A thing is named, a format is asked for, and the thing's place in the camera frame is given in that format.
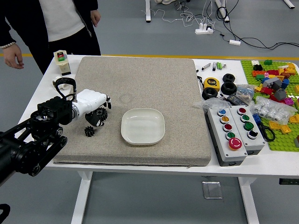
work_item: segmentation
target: control panel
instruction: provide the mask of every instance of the control panel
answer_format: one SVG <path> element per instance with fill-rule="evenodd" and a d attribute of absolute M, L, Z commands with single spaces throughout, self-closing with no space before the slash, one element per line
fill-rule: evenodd
<path fill-rule="evenodd" d="M 258 154 L 266 142 L 256 125 L 256 122 L 246 105 L 230 106 L 229 110 L 233 116 L 237 129 L 241 136 L 248 155 Z"/>
<path fill-rule="evenodd" d="M 248 106 L 209 108 L 209 132 L 221 166 L 238 166 L 247 155 L 258 154 L 265 145 Z"/>
<path fill-rule="evenodd" d="M 210 108 L 207 123 L 220 166 L 240 165 L 247 152 L 230 110 Z"/>

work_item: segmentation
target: white table leg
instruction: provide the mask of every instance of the white table leg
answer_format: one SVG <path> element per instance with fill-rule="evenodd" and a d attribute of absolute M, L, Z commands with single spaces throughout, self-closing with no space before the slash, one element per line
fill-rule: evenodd
<path fill-rule="evenodd" d="M 217 5 L 218 8 L 220 7 L 225 7 L 225 2 L 226 0 L 215 0 L 215 3 Z M 225 17 L 225 14 L 226 14 L 226 9 L 225 8 L 221 8 L 219 10 L 221 12 L 221 15 L 222 17 Z M 229 17 L 227 16 L 225 19 L 224 19 L 225 22 L 229 22 Z"/>
<path fill-rule="evenodd" d="M 289 8 L 295 8 L 295 6 L 290 2 L 290 0 L 284 0 Z"/>
<path fill-rule="evenodd" d="M 78 171 L 78 173 L 82 180 L 71 224 L 82 224 L 89 187 L 93 176 L 92 172 Z"/>
<path fill-rule="evenodd" d="M 250 185 L 256 180 L 254 177 L 239 177 L 239 184 L 249 224 L 258 224 L 258 217 L 256 213 L 256 206 L 251 192 Z"/>
<path fill-rule="evenodd" d="M 150 0 L 145 0 L 146 22 L 150 22 Z"/>

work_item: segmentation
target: scissors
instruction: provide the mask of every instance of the scissors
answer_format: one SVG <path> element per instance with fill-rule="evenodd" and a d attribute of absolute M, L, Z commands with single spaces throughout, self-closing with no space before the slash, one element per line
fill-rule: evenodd
<path fill-rule="evenodd" d="M 274 131 L 269 128 L 268 126 L 264 125 L 262 122 L 259 122 L 259 124 L 257 124 L 258 129 L 260 129 L 263 138 L 267 141 L 267 142 L 271 142 L 275 140 L 275 133 Z M 269 131 L 272 135 L 272 138 L 269 138 L 269 135 L 267 134 L 267 131 Z"/>

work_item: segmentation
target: person's hand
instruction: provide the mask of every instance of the person's hand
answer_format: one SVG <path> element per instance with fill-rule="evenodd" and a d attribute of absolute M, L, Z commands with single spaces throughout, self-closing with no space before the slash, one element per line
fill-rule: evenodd
<path fill-rule="evenodd" d="M 98 10 L 93 10 L 93 11 L 90 11 L 90 17 L 92 19 L 94 27 L 97 27 L 98 23 L 101 19 L 101 14 L 98 12 Z"/>
<path fill-rule="evenodd" d="M 19 46 L 15 43 L 8 48 L 3 49 L 4 62 L 9 67 L 15 69 L 23 69 L 24 63 L 22 58 L 22 52 Z"/>

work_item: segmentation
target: black gear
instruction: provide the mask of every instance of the black gear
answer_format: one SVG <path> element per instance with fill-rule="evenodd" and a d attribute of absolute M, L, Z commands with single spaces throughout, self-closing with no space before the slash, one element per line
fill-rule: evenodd
<path fill-rule="evenodd" d="M 91 126 L 87 126 L 84 131 L 87 137 L 92 137 L 94 135 L 94 129 Z"/>
<path fill-rule="evenodd" d="M 94 112 L 102 121 L 106 120 L 106 118 L 108 117 L 108 113 L 105 108 L 98 108 Z"/>

